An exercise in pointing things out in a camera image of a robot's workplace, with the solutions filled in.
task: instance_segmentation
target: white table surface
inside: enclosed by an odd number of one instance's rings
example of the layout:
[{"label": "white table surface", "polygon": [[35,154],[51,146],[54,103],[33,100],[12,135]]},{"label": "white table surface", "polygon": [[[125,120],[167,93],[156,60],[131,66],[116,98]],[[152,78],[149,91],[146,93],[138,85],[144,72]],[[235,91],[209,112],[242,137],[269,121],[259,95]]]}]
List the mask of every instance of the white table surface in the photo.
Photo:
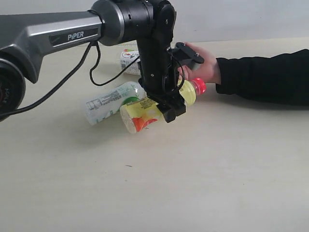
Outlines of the white table surface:
[{"label": "white table surface", "polygon": [[[269,57],[307,48],[309,38],[200,45],[218,57]],[[117,74],[125,47],[102,48],[98,82]],[[47,56],[22,106],[58,83],[84,49]],[[220,96],[209,85],[171,124],[131,135],[115,115],[92,127],[81,101],[138,79],[95,87],[95,60],[93,48],[51,99],[0,123],[1,232],[309,230],[309,110]]]}]

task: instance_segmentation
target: white wall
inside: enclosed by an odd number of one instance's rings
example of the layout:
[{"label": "white wall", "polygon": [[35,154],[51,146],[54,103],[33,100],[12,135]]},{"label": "white wall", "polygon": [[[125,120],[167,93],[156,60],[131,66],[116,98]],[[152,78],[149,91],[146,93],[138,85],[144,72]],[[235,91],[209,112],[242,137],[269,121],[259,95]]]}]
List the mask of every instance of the white wall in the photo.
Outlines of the white wall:
[{"label": "white wall", "polygon": [[[88,10],[95,0],[1,0],[0,14]],[[309,36],[308,0],[171,0],[177,41]]]}]

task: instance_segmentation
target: yellow bottle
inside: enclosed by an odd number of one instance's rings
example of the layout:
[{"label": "yellow bottle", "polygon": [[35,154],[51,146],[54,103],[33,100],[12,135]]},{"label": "yellow bottle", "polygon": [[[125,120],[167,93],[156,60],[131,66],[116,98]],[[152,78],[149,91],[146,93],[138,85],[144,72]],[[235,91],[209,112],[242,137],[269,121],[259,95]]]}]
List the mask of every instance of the yellow bottle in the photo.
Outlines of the yellow bottle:
[{"label": "yellow bottle", "polygon": [[[206,85],[202,79],[196,78],[185,81],[179,93],[184,98],[187,106],[193,105],[198,95],[206,91]],[[144,98],[134,103],[128,103],[120,108],[121,118],[130,133],[140,132],[149,124],[163,119],[158,103]]]}]

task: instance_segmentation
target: person's arm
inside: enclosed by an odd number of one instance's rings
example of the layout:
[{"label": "person's arm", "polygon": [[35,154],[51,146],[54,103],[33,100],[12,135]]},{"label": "person's arm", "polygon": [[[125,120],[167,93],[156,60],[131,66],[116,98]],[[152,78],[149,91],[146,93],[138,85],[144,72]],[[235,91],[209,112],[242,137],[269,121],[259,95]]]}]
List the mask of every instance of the person's arm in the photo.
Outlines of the person's arm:
[{"label": "person's arm", "polygon": [[220,94],[262,102],[309,105],[309,50],[272,58],[217,59]]}]

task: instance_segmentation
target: white bottle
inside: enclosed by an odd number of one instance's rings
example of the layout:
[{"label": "white bottle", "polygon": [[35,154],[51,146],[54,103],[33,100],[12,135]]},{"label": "white bottle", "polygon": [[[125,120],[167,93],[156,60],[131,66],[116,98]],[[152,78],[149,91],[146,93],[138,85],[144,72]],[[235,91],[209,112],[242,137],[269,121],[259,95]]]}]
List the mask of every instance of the white bottle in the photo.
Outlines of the white bottle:
[{"label": "white bottle", "polygon": [[120,107],[130,102],[137,102],[146,97],[144,89],[136,82],[126,82],[108,93],[103,93],[84,101],[83,108],[91,125],[116,114]]},{"label": "white bottle", "polygon": [[[120,54],[119,63],[120,63],[121,70],[125,69],[138,56],[139,56],[139,52],[137,50],[125,49]],[[125,73],[132,74],[132,75],[140,75],[140,69],[138,66],[139,61],[140,59],[138,59],[135,63],[133,63],[127,70],[125,70]]]}]

